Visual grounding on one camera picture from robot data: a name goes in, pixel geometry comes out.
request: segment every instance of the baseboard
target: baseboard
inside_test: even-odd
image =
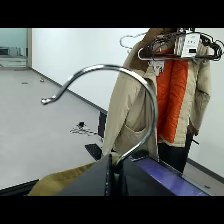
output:
[[[59,87],[62,87],[61,84],[59,84],[58,82],[55,82],[54,80],[50,79],[49,77],[43,75],[42,73],[36,71],[35,69],[31,68],[32,71],[36,72],[38,75],[42,76],[43,78],[49,80],[50,82],[53,82],[55,85],[59,86]],[[103,108],[97,106],[96,104],[90,102],[89,100],[83,98],[82,96],[78,95],[77,93],[74,93],[73,91],[71,90],[67,90],[69,93],[71,93],[72,95],[78,97],[79,99],[83,100],[84,102],[88,103],[89,105],[91,105],[92,107],[96,108],[97,110],[99,110],[100,112],[104,113],[104,114],[107,114],[107,111],[104,110]]]
[[[44,77],[45,79],[49,80],[50,82],[53,82],[55,85],[57,85],[57,86],[59,86],[59,87],[62,86],[61,84],[59,84],[59,83],[55,82],[54,80],[48,78],[47,76],[45,76],[45,75],[43,75],[42,73],[36,71],[35,69],[31,68],[31,70],[33,70],[34,72],[36,72],[36,73],[39,74],[40,76]],[[101,108],[101,107],[97,106],[96,104],[90,102],[89,100],[87,100],[87,99],[81,97],[80,95],[78,95],[78,94],[72,92],[71,90],[68,90],[68,92],[70,92],[72,95],[78,97],[79,99],[83,100],[84,102],[88,103],[89,105],[93,106],[94,108],[96,108],[97,110],[99,110],[100,112],[102,112],[104,115],[107,115],[107,111],[104,110],[103,108]],[[212,178],[214,178],[214,179],[216,179],[216,180],[218,180],[219,182],[221,182],[221,183],[224,184],[224,178],[223,178],[222,176],[219,176],[218,174],[214,173],[213,171],[207,169],[206,167],[200,165],[199,163],[197,163],[197,162],[195,162],[195,161],[193,161],[193,160],[191,160],[191,159],[189,159],[189,158],[188,158],[187,162],[188,162],[189,164],[191,164],[192,166],[194,166],[195,168],[201,170],[203,173],[205,173],[205,174],[211,176]]]

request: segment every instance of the clothing tag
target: clothing tag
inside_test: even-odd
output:
[[[152,61],[155,75],[159,76],[160,72],[164,71],[164,61]]]
[[[184,47],[181,53],[182,58],[194,57],[197,53],[198,44],[200,41],[199,33],[192,33],[185,36]]]

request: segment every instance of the hanger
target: hanger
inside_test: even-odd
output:
[[[205,34],[205,33],[201,33],[201,32],[195,32],[192,31],[194,28],[178,28],[179,30],[177,32],[174,33],[169,33],[166,35],[163,35],[162,37],[157,37],[156,39],[154,39],[152,42],[150,42],[149,44],[147,44],[145,47],[139,49],[138,51],[138,58],[140,60],[143,61],[163,61],[163,60],[195,60],[195,59],[204,59],[204,60],[213,60],[213,61],[219,61],[221,59],[221,56],[224,54],[223,52],[223,48],[224,48],[224,44],[222,41],[220,40],[216,40],[214,41],[212,36]],[[190,33],[186,33],[186,29],[192,29]],[[192,33],[198,33],[200,34],[200,39],[201,42],[204,46],[209,46],[210,48],[212,48],[214,50],[214,54],[213,55],[205,55],[205,56],[194,56],[194,57],[181,57],[175,54],[162,54],[162,53],[158,53],[156,52],[156,50],[152,50],[155,46],[155,44],[160,44],[160,47],[162,47],[163,45],[167,44],[168,42],[170,42],[171,40],[177,40],[180,37],[184,37],[186,35],[192,34]],[[148,55],[148,57],[142,57],[141,56],[141,52],[145,51],[146,54]]]
[[[65,93],[65,91],[68,89],[68,87],[79,77],[89,73],[89,72],[93,72],[93,71],[99,71],[99,70],[110,70],[110,71],[119,71],[119,72],[123,72],[126,75],[129,75],[131,77],[133,77],[135,80],[137,80],[140,84],[142,84],[145,89],[146,92],[149,94],[149,97],[151,99],[151,105],[152,105],[152,126],[148,129],[148,131],[146,132],[146,134],[144,135],[144,137],[139,141],[139,143],[135,146],[133,146],[128,152],[126,152],[125,154],[123,154],[117,161],[116,165],[115,165],[115,170],[117,173],[119,173],[119,170],[122,166],[123,161],[128,158],[129,156],[131,156],[133,153],[135,153],[137,151],[137,149],[143,145],[152,135],[152,132],[155,130],[156,128],[156,123],[157,123],[157,119],[158,119],[158,109],[157,109],[157,102],[156,102],[156,96],[154,94],[154,92],[151,90],[148,82],[142,78],[140,75],[138,75],[137,73],[135,73],[134,71],[131,71],[127,68],[121,67],[121,66],[116,66],[116,65],[94,65],[94,66],[90,66],[87,68],[84,68],[82,70],[80,70],[79,72],[75,73],[74,75],[72,75],[70,78],[68,78],[67,82],[60,88],[60,90],[58,91],[58,93],[50,98],[43,98],[41,99],[41,103],[43,105],[47,105],[49,103],[54,103],[57,100],[59,100],[61,98],[61,96]]]
[[[135,36],[132,36],[132,35],[126,35],[126,36],[121,37],[121,39],[120,39],[120,45],[121,45],[121,47],[124,47],[124,48],[129,49],[129,50],[127,50],[127,53],[129,54],[129,53],[130,53],[130,50],[132,49],[132,47],[125,46],[125,45],[122,43],[122,40],[125,39],[125,38],[127,38],[127,37],[137,38],[137,37],[139,37],[139,36],[145,35],[146,33],[147,33],[147,32],[145,32],[145,33],[140,33],[140,34],[137,34],[137,35],[135,35]]]

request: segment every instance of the silver hook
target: silver hook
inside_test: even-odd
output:
[[[120,67],[120,66],[116,66],[116,65],[93,65],[87,68],[84,68],[82,70],[80,70],[79,72],[75,73],[74,75],[72,75],[67,82],[60,88],[60,90],[58,91],[58,93],[50,98],[45,98],[45,99],[41,99],[41,103],[43,105],[47,105],[49,103],[53,103],[56,102],[57,100],[59,100],[61,98],[61,96],[64,94],[64,92],[67,90],[67,88],[76,80],[78,79],[80,76],[85,75],[89,72],[93,72],[93,71],[99,71],[99,70],[112,70],[112,71],[119,71],[122,73],[125,73],[126,75],[131,76],[132,78],[134,78],[135,80],[137,80],[140,84],[142,84],[145,89],[146,92],[149,94],[149,97],[151,99],[151,105],[152,105],[152,126],[151,128],[148,129],[148,131],[146,132],[146,134],[144,135],[144,137],[140,140],[140,142],[133,146],[128,152],[126,152],[125,154],[123,154],[119,160],[116,163],[116,167],[119,167],[119,165],[122,164],[122,162],[128,158],[130,155],[132,155],[134,152],[136,152],[136,150],[143,145],[152,135],[153,131],[156,128],[156,123],[157,123],[157,118],[158,118],[158,109],[157,109],[157,102],[156,102],[156,96],[154,94],[154,92],[151,90],[148,82],[142,78],[140,75],[138,75],[137,73],[135,73],[134,71],[131,71],[127,68],[124,67]]]
[[[141,35],[144,35],[144,34],[146,34],[146,33],[147,33],[147,32],[137,34],[136,36],[126,35],[126,36],[124,36],[124,37],[121,37],[121,39],[120,39],[120,45],[121,45],[121,47],[124,47],[124,48],[129,49],[129,50],[127,50],[128,54],[129,54],[129,53],[130,53],[130,50],[132,49],[132,47],[127,47],[127,46],[125,46],[125,45],[122,43],[122,40],[123,40],[124,38],[127,38],[127,37],[137,38],[137,37],[139,37],[139,36],[141,36]]]

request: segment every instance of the beige jacket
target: beige jacket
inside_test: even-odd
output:
[[[123,66],[145,78],[157,94],[157,78],[153,66],[150,63],[147,66],[145,64],[138,65],[140,62],[137,61],[139,59],[136,58],[136,54],[140,45],[141,42],[134,46]],[[198,52],[200,55],[205,55],[208,53],[208,49],[200,44]],[[170,142],[166,137],[160,136],[160,142],[178,147],[185,145],[189,117],[194,128],[199,130],[211,94],[209,61],[198,60],[187,63],[187,83],[176,124],[175,137]],[[150,128],[150,124],[151,102],[144,87],[133,78],[120,73],[110,99],[103,154],[110,153],[112,148],[119,154],[124,154],[139,142],[146,130]],[[143,148],[148,149],[152,156],[158,158],[157,130],[154,131]]]

